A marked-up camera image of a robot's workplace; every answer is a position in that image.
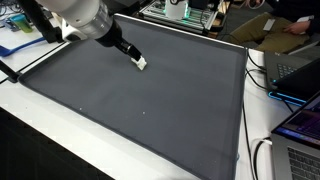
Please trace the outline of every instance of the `white object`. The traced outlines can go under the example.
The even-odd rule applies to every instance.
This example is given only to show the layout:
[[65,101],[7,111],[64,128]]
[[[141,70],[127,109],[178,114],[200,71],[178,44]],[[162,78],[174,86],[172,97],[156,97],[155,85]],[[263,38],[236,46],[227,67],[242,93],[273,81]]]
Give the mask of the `white object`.
[[101,0],[36,0],[50,11],[59,14],[72,27],[91,39],[104,36],[113,18]]
[[188,0],[166,0],[165,14],[169,19],[181,20],[188,13]]
[[56,21],[57,25],[62,28],[62,17],[60,17],[57,13],[51,12],[54,20]]
[[71,25],[69,25],[66,20],[62,19],[62,25],[61,25],[61,29],[62,29],[62,39],[64,41],[67,42],[74,42],[75,40],[73,40],[70,37],[77,37],[77,40],[85,40],[88,37],[83,34],[81,31],[79,31],[78,29],[72,27]]
[[276,21],[275,19],[268,19],[266,25],[264,25],[263,30],[270,31],[275,21]]
[[144,67],[148,64],[146,62],[146,60],[141,56],[141,58],[139,59],[139,61],[136,61],[135,59],[131,58],[131,61],[134,62],[137,67],[142,71],[144,69]]
[[297,22],[305,22],[309,20],[310,20],[310,16],[306,16],[306,17],[299,18]]

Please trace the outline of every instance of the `blue object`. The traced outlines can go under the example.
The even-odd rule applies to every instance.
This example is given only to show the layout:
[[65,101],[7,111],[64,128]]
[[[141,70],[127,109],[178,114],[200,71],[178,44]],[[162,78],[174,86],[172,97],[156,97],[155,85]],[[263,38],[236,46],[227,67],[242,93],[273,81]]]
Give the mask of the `blue object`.
[[281,94],[281,93],[276,93],[277,96],[275,96],[273,94],[274,94],[273,92],[269,92],[268,96],[271,97],[271,98],[277,99],[279,101],[286,101],[287,103],[290,103],[290,104],[293,104],[293,105],[296,105],[296,106],[302,106],[304,103],[306,103],[306,101],[304,101],[304,100],[297,99],[297,98],[294,98],[294,97],[291,97],[291,96],[287,96],[287,95],[284,95],[284,94]]
[[23,14],[19,14],[17,16],[14,16],[11,18],[13,21],[23,21],[25,19],[25,16]]
[[300,139],[302,141],[308,141],[308,142],[320,145],[320,141],[318,141],[317,139],[313,138],[314,136],[313,137],[312,136],[309,137],[310,135],[317,135],[316,134],[317,132],[309,132],[308,130],[305,130],[305,131],[301,132],[301,129],[305,130],[304,127],[298,127],[297,130],[296,130],[298,132],[296,132],[296,131],[292,131],[291,129],[286,129],[286,128],[283,128],[283,127],[279,127],[276,131],[278,131],[280,133],[283,133],[283,134],[286,134],[286,135],[289,135],[289,136],[292,136],[292,137],[295,137],[295,138]]
[[31,41],[31,42],[28,42],[28,43],[23,44],[21,46],[18,46],[18,47],[14,48],[14,49],[7,49],[7,48],[5,48],[3,46],[0,46],[0,56],[2,56],[2,57],[9,56],[9,55],[15,53],[16,51],[18,51],[18,50],[20,50],[22,48],[25,48],[27,46],[30,46],[32,44],[35,44],[35,43],[38,43],[38,42],[41,42],[41,41],[44,41],[44,40],[45,39],[43,37],[41,37],[41,38],[36,39],[34,41]]

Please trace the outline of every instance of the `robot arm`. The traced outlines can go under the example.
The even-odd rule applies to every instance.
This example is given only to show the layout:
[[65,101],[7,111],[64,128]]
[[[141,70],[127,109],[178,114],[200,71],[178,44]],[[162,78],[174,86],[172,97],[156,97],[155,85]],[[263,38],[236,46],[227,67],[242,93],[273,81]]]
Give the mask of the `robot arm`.
[[63,17],[68,25],[79,30],[88,38],[95,39],[105,47],[115,46],[128,54],[141,70],[147,64],[140,51],[122,38],[120,26],[113,17],[109,16],[108,8],[101,0],[36,1]]

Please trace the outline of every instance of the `gray fabric surface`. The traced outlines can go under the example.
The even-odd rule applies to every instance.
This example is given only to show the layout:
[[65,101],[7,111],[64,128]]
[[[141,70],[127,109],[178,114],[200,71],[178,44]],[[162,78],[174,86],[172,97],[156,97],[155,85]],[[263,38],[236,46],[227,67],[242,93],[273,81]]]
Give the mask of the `gray fabric surface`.
[[87,40],[20,82],[202,179],[234,179],[245,50],[116,20],[149,63],[144,71],[117,49]]

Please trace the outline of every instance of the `desk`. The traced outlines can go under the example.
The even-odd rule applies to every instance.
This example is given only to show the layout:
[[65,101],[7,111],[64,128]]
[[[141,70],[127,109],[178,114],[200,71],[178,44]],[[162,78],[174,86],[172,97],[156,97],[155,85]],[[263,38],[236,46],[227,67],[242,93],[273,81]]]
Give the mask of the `desk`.
[[[0,34],[0,45],[9,49],[42,37],[41,33],[35,27],[33,27],[32,33],[24,33],[22,31],[12,32],[8,28],[1,28]],[[43,41],[21,49],[19,53],[12,54],[11,56],[0,57],[0,59],[14,71],[19,71],[57,46],[59,46],[58,43],[48,44],[46,41]],[[7,77],[7,75],[0,71],[0,82]]]
[[[13,63],[19,61],[18,57],[22,56],[20,53],[23,52],[18,52],[12,57]],[[42,55],[35,49],[30,49],[29,53],[34,53],[34,56]],[[262,64],[261,52],[251,50],[250,54],[258,64]],[[248,62],[248,68],[254,68],[251,62]],[[253,76],[258,83],[263,84],[262,76],[256,74]],[[268,98],[266,93],[257,88],[250,79],[246,80],[244,102],[251,143],[256,138],[269,136],[270,130],[290,114],[282,102]],[[5,81],[0,84],[0,106],[115,179],[198,179],[171,162],[19,83],[12,84]],[[243,123],[239,136],[239,154],[236,179],[252,179]],[[268,146],[262,147],[258,159],[260,179],[272,179]]]

